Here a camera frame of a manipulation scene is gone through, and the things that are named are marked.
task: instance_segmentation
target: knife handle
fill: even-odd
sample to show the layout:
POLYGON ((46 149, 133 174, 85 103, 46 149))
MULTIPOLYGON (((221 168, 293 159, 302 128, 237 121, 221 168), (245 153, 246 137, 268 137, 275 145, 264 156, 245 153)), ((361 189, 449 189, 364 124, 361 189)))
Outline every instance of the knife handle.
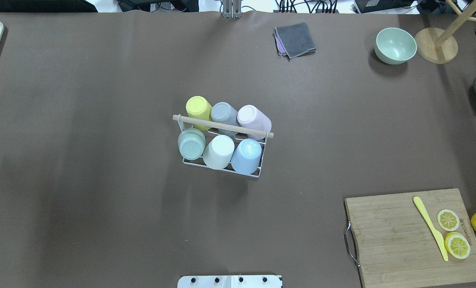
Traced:
POLYGON ((425 219, 426 224, 430 229, 434 228, 434 224, 430 220, 430 216, 428 215, 428 212, 426 211, 425 204, 423 204, 423 201, 421 201, 421 198, 419 196, 415 196, 413 199, 414 204, 419 210, 419 213, 421 213, 421 216, 423 216, 423 219, 425 219))

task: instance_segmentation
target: folded towel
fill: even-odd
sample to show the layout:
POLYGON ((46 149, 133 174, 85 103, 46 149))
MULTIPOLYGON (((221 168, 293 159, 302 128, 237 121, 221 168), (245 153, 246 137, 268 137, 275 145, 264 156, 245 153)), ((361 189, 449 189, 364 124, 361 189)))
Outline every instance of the folded towel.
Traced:
POLYGON ((278 54, 290 59, 316 51, 307 23, 302 22, 291 26, 275 27, 275 42, 278 54))

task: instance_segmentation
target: knife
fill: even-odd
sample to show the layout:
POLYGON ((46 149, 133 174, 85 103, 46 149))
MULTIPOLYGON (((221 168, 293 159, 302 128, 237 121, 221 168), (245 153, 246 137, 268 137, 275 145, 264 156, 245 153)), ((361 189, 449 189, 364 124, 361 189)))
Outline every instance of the knife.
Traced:
POLYGON ((441 254, 444 261, 448 261, 448 251, 446 251, 446 248, 444 247, 444 238, 442 237, 441 232, 435 229, 434 225, 432 224, 430 216, 428 215, 428 212, 426 211, 425 205, 423 204, 423 201, 421 201, 421 198, 419 198, 419 196, 416 196, 413 198, 413 200, 414 204, 419 210, 419 213, 421 213, 421 216, 423 216, 423 219, 425 219, 428 228, 430 228, 430 231, 432 232, 432 235, 434 236, 435 241, 439 246, 439 250, 441 250, 441 254))

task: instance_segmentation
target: cup rack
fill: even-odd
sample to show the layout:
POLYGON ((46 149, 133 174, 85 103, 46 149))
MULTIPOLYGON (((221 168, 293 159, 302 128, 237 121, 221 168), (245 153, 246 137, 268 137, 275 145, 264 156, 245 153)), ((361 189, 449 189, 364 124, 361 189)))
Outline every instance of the cup rack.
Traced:
MULTIPOLYGON (((222 123, 218 123, 218 122, 211 122, 211 121, 207 121, 207 120, 200 120, 200 119, 196 119, 196 118, 182 116, 181 114, 173 115, 172 120, 177 121, 177 123, 179 124, 179 129, 181 129, 181 131, 186 129, 185 128, 185 123, 197 124, 197 125, 211 127, 210 130, 203 131, 204 136, 206 138, 206 144, 208 144, 214 137, 220 135, 218 129, 224 129, 224 130, 237 132, 238 134, 236 134, 232 138, 235 144, 239 144, 240 141, 249 138, 247 136, 247 134, 264 136, 265 137, 264 139, 258 141, 258 143, 261 146, 261 157, 260 157, 259 165, 258 165, 256 171, 254 171, 252 174, 248 174, 248 175, 243 174, 244 176, 249 176, 249 177, 254 177, 254 178, 259 178, 259 176, 261 175, 261 169, 262 169, 262 165, 263 165, 263 158, 265 156, 265 149, 266 149, 266 146, 267 146, 268 139, 269 138, 271 139, 274 136, 273 132, 261 131, 261 130, 256 130, 256 129, 249 129, 249 128, 245 128, 245 127, 222 124, 222 123)), ((195 160, 188 160, 188 159, 185 159, 183 157, 183 163, 187 164, 187 165, 192 165, 192 166, 209 168, 204 163, 202 156, 199 157, 198 159, 195 159, 195 160)), ((223 169, 220 169, 220 171, 242 175, 242 174, 233 170, 230 162, 227 165, 227 167, 225 167, 223 169)))

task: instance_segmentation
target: wooden cutting board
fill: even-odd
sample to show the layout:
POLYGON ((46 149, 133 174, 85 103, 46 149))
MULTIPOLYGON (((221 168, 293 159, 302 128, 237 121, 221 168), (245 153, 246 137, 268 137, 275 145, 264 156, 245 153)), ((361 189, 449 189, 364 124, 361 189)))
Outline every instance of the wooden cutting board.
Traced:
POLYGON ((419 288, 476 281, 476 237, 458 189, 354 197, 344 200, 355 240, 363 288, 419 288), (456 232, 471 245, 466 259, 442 259, 439 247, 412 198, 421 197, 434 226, 437 213, 450 209, 456 232))

